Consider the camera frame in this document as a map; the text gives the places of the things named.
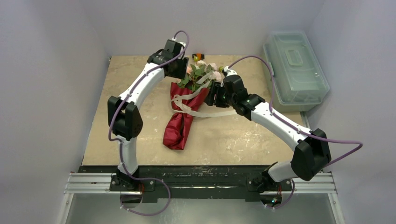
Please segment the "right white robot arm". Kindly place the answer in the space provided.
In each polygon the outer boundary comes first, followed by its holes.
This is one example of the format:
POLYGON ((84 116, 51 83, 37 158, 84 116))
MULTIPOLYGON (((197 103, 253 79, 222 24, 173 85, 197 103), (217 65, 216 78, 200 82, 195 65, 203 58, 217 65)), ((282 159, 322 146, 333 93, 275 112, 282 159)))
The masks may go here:
POLYGON ((238 75, 227 76, 222 83, 213 83, 205 103, 233 108, 238 115, 270 130, 292 149, 291 161, 275 162, 262 172, 259 189, 273 190, 281 181, 292 178, 309 181, 332 160, 324 131, 312 131, 292 124, 285 116, 276 115, 265 99, 248 93, 238 75))

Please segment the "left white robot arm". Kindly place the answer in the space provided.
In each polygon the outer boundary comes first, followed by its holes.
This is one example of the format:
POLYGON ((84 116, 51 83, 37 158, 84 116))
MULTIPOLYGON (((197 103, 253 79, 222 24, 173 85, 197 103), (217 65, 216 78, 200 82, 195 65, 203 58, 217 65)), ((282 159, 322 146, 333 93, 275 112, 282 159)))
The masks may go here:
POLYGON ((167 40, 165 47, 148 57, 137 79, 119 96, 107 101, 108 138, 119 146, 120 163, 112 183, 128 191, 138 188, 137 136, 143 128, 140 108, 151 90, 165 77, 183 79, 189 59, 184 56, 187 42, 167 40))

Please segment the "peach flower stem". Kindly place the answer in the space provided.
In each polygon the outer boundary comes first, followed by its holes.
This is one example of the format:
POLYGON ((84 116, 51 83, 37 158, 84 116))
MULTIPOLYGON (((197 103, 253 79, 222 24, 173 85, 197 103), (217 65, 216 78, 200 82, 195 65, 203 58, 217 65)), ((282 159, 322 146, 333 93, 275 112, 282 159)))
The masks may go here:
POLYGON ((195 65, 191 64, 190 66, 187 67, 186 73, 184 78, 177 79, 176 84, 181 87, 185 88, 186 85, 193 80, 193 73, 195 71, 196 67, 195 65))

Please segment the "dark red wrapping paper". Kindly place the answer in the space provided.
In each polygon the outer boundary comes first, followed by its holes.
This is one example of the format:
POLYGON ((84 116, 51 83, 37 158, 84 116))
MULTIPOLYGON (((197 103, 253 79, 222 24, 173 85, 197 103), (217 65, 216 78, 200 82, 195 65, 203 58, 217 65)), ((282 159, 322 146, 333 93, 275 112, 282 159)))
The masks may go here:
POLYGON ((163 144, 172 150, 184 150, 194 117, 175 112, 167 123, 163 144))

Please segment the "pale pink flower stem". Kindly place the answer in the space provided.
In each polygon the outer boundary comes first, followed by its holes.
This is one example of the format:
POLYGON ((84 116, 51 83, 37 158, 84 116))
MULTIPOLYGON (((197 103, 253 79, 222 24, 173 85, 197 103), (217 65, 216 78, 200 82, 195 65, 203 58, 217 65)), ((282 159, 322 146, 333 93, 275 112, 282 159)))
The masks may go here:
POLYGON ((215 63, 209 63, 206 65, 206 74, 207 78, 210 80, 213 80, 215 82, 222 82, 224 79, 224 75, 220 71, 220 68, 217 64, 215 63))

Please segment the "white flower stem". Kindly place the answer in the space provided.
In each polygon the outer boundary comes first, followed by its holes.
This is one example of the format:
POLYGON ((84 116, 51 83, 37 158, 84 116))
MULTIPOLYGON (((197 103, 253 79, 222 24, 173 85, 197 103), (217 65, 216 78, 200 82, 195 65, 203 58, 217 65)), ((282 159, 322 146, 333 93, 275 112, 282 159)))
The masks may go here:
POLYGON ((194 58, 194 63, 191 64, 192 72, 190 73, 190 78, 192 81, 191 90, 197 91, 199 87, 203 85, 205 74, 206 63, 198 59, 197 56, 194 58))

